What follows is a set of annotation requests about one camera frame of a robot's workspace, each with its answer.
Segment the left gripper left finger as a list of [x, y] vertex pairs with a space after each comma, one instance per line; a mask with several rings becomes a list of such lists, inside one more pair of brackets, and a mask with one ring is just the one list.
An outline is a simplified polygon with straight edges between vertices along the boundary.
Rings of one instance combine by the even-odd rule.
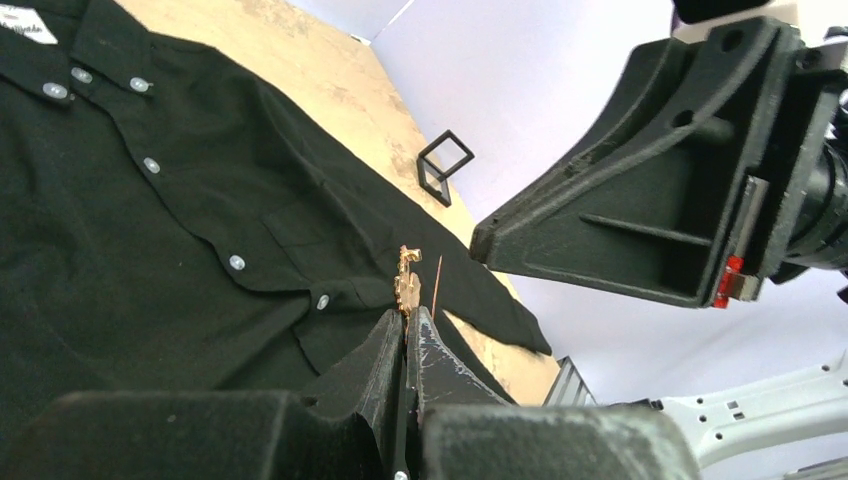
[[385, 312], [307, 394], [77, 392], [11, 444], [5, 479], [381, 479], [403, 325]]

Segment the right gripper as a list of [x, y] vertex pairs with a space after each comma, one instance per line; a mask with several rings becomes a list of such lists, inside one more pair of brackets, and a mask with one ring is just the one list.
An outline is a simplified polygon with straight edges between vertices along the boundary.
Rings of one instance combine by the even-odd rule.
[[845, 274], [847, 29], [799, 54], [784, 95], [800, 47], [755, 17], [635, 48], [584, 137], [476, 227], [472, 257], [685, 308]]

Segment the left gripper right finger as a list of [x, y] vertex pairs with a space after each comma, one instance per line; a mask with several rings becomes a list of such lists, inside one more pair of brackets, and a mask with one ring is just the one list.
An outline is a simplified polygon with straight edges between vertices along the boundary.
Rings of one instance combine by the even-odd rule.
[[521, 407], [443, 343], [424, 307], [410, 315], [422, 479], [698, 479], [680, 429], [647, 406]]

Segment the gold leaf brooch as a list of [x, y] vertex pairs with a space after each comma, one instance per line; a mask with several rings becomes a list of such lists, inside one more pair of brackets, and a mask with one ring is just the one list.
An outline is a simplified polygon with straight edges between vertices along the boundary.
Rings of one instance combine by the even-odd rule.
[[412, 270], [412, 264], [419, 263], [422, 259], [420, 249], [410, 249], [406, 245], [400, 246], [393, 291], [397, 311], [405, 320], [408, 320], [412, 312], [421, 306], [422, 284], [419, 276]]

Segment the black button-up shirt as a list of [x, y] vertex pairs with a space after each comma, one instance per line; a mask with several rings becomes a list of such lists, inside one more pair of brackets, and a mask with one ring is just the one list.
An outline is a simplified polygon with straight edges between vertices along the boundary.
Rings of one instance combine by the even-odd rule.
[[547, 354], [536, 318], [289, 97], [112, 1], [25, 1], [1, 31], [1, 443], [75, 391], [296, 391], [424, 254], [450, 323]]

